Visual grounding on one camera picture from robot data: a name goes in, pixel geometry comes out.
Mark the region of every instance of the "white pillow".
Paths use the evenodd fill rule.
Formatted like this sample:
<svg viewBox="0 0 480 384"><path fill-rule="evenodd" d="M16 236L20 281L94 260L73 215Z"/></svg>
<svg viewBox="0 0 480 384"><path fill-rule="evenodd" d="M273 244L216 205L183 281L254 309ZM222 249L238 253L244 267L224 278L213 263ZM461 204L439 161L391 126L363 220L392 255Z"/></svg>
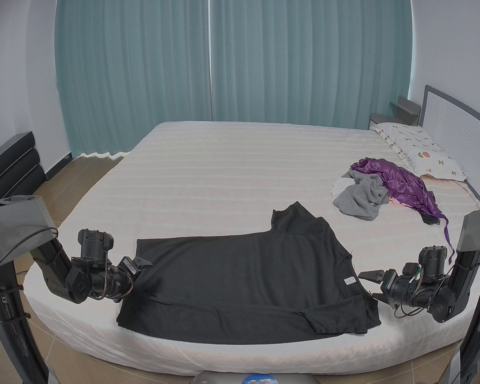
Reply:
<svg viewBox="0 0 480 384"><path fill-rule="evenodd" d="M467 178L461 166L448 156L422 127L381 123L371 126L370 129L385 139L414 175L457 181Z"/></svg>

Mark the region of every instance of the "black leather headboard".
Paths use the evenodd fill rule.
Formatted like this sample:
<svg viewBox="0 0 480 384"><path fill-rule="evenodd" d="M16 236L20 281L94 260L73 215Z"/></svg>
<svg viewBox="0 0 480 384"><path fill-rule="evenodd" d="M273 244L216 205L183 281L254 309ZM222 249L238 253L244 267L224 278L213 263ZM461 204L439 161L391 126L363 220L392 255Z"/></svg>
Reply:
<svg viewBox="0 0 480 384"><path fill-rule="evenodd" d="M44 181L31 132L16 135L0 146L0 198L33 194Z"/></svg>

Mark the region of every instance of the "floor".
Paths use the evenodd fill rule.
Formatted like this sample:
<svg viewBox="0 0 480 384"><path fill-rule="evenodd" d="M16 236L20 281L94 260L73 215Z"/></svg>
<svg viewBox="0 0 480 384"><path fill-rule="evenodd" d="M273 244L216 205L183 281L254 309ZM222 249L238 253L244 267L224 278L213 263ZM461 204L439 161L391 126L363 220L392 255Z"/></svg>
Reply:
<svg viewBox="0 0 480 384"><path fill-rule="evenodd" d="M55 225L59 226L83 195L121 159L79 157L51 181L44 183L35 194L42 196ZM20 284L32 263L30 254L15 260ZM42 356L55 370L60 384L187 384L191 380L191 377L187 376L146 372L109 363L73 350L35 316L25 296L22 292L21 294L25 311L32 315L29 322L36 343ZM322 384L433 384L438 381L455 346L456 343L379 371L355 375L321 375L316 378ZM21 383L1 346L0 372L0 384ZM477 377L474 383L480 384L480 378Z"/></svg>

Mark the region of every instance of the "purple satin garment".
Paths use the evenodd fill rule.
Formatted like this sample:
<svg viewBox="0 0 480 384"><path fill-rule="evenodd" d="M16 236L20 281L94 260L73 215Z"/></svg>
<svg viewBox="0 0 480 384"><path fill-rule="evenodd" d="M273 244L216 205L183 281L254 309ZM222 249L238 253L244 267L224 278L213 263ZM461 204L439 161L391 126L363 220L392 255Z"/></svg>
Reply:
<svg viewBox="0 0 480 384"><path fill-rule="evenodd" d="M455 253L450 237L448 236L448 219L438 209L435 202L435 196L432 191L427 190L423 180L415 176L405 168L397 167L394 163L385 159L370 159L368 157L360 160L358 163L352 164L351 168L361 173L375 173L384 181L384 185L388 193L396 198L399 202L404 203L422 212L426 215L445 219L445 239L452 248L452 256ZM452 256L449 258L449 264L452 263Z"/></svg>

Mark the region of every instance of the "mattress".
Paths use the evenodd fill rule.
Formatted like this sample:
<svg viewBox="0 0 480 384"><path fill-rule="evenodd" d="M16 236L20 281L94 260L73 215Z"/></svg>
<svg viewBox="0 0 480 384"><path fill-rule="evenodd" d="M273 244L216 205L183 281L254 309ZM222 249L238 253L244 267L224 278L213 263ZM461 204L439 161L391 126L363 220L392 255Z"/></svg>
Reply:
<svg viewBox="0 0 480 384"><path fill-rule="evenodd" d="M114 237L109 257L134 256L137 238L219 236L270 229L272 210L299 201L322 216L352 253L356 273L416 262L420 250L446 245L441 225L387 204L371 221L342 215L330 190L363 157L398 165L395 152L372 131L244 122L169 122L155 127L83 197L60 226L67 254L78 256L82 228ZM479 206L463 183L425 178L450 220L453 246L463 216ZM379 286L364 282L367 290ZM147 371L195 375L223 372L358 373L392 366L461 339L480 294L480 279L465 310L439 324L426 311L396 319L379 303L382 324L365 335L270 345L214 345L141 335L118 327L120 304L88 299L76 305L51 294L35 264L25 295L38 317L74 349Z"/></svg>

